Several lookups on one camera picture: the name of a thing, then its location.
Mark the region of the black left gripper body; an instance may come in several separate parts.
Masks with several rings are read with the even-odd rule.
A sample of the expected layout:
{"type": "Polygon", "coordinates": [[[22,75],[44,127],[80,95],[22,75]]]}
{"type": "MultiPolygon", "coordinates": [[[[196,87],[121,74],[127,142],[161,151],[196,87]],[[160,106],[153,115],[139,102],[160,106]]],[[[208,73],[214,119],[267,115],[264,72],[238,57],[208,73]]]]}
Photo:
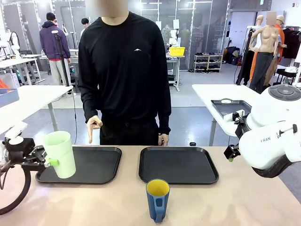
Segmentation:
{"type": "Polygon", "coordinates": [[[4,160],[11,165],[36,166],[44,165],[45,156],[35,155],[35,142],[33,138],[16,137],[4,139],[4,160]]]}

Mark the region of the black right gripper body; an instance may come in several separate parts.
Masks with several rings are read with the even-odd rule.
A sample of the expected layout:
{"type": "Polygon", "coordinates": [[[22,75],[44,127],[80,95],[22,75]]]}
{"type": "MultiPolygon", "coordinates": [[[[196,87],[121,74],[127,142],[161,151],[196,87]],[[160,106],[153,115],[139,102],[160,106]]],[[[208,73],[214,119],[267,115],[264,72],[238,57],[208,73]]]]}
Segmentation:
{"type": "Polygon", "coordinates": [[[237,156],[240,156],[241,153],[239,151],[239,146],[238,145],[229,145],[226,150],[224,151],[224,155],[226,159],[228,160],[233,160],[237,156]]]}

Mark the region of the person's right hand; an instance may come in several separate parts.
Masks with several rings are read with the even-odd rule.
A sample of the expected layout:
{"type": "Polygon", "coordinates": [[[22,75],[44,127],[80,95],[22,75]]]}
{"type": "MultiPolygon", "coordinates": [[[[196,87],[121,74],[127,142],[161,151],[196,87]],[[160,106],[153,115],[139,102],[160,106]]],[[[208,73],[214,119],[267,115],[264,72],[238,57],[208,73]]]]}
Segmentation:
{"type": "Polygon", "coordinates": [[[94,129],[100,129],[103,126],[103,122],[99,119],[97,115],[91,117],[87,121],[87,130],[88,130],[88,137],[89,137],[89,143],[92,143],[93,140],[93,130],[94,129]]]}

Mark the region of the person's left hand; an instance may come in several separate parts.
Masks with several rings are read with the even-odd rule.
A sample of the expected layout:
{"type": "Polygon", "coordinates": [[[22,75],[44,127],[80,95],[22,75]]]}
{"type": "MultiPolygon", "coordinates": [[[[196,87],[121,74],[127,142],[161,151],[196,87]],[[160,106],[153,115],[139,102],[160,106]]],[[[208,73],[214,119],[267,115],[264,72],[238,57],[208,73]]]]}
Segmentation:
{"type": "Polygon", "coordinates": [[[158,146],[167,146],[169,142],[169,135],[167,134],[158,134],[158,146]]]}

